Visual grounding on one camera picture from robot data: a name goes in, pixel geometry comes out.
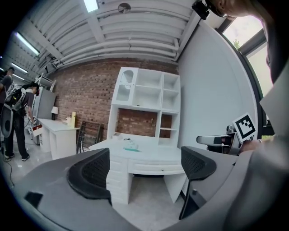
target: fluorescent light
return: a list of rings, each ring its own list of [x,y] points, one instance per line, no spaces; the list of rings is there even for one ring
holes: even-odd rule
[[[84,4],[86,6],[87,12],[91,12],[98,9],[97,0],[84,0]]]
[[[34,54],[39,55],[39,51],[36,50],[21,34],[19,34],[18,32],[15,33],[16,37],[23,42],[30,50],[33,51]]]
[[[18,75],[13,74],[15,77],[24,80],[23,78],[19,77]]]
[[[17,66],[16,64],[14,64],[14,63],[11,63],[11,64],[12,64],[14,67],[18,68],[19,70],[23,71],[25,74],[27,73],[26,70],[24,70],[23,68]]]

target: floor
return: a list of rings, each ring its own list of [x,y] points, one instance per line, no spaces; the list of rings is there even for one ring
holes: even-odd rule
[[[17,140],[14,138],[15,157],[8,163],[0,157],[0,166],[10,187],[17,184],[22,177],[42,163],[52,160],[51,153],[42,153],[29,134],[25,134],[25,143],[30,159],[21,160]],[[159,231],[177,223],[183,206],[179,197],[172,202],[163,178],[134,177],[131,186],[130,202],[128,205],[114,203],[114,209],[134,226],[143,231]]]

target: door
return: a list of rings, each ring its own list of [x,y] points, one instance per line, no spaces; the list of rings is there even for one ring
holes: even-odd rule
[[[121,68],[114,88],[112,104],[132,105],[132,96],[135,89],[137,73],[138,68]]]

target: brick wall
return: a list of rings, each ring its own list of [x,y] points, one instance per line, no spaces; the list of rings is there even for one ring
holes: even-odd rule
[[[81,126],[82,120],[103,123],[103,137],[106,138],[113,90],[121,67],[178,74],[177,65],[128,58],[97,60],[57,71],[49,75],[50,79],[56,79],[54,91],[57,95],[56,106],[59,108],[56,119],[65,120],[75,111],[77,127]],[[135,121],[126,125],[128,115]],[[155,122],[156,114],[152,112],[120,110],[117,131],[154,136]],[[150,124],[154,125],[154,129],[148,128]]]

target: person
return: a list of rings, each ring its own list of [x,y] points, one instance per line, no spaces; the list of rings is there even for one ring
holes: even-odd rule
[[[26,148],[25,148],[24,115],[26,114],[26,112],[24,108],[26,105],[28,106],[28,115],[31,119],[31,122],[35,124],[35,120],[32,115],[32,104],[34,100],[34,95],[39,90],[39,85],[35,82],[32,82],[30,84],[23,85],[22,88],[26,89],[26,95],[22,102],[22,109],[14,113],[12,130],[11,130],[10,136],[5,139],[5,147],[6,147],[5,158],[11,159],[14,157],[13,135],[14,135],[14,130],[15,130],[18,150],[22,157],[22,161],[27,161],[30,158],[30,156],[26,152]]]
[[[0,120],[1,120],[1,113],[2,113],[2,108],[6,99],[6,92],[8,91],[9,87],[13,83],[12,75],[14,74],[14,68],[9,67],[6,75],[0,82]]]
[[[252,15],[262,21],[267,38],[267,64],[275,83],[289,57],[287,32],[284,29],[286,7],[279,1],[268,0],[205,0],[207,6],[217,15],[227,18]]]

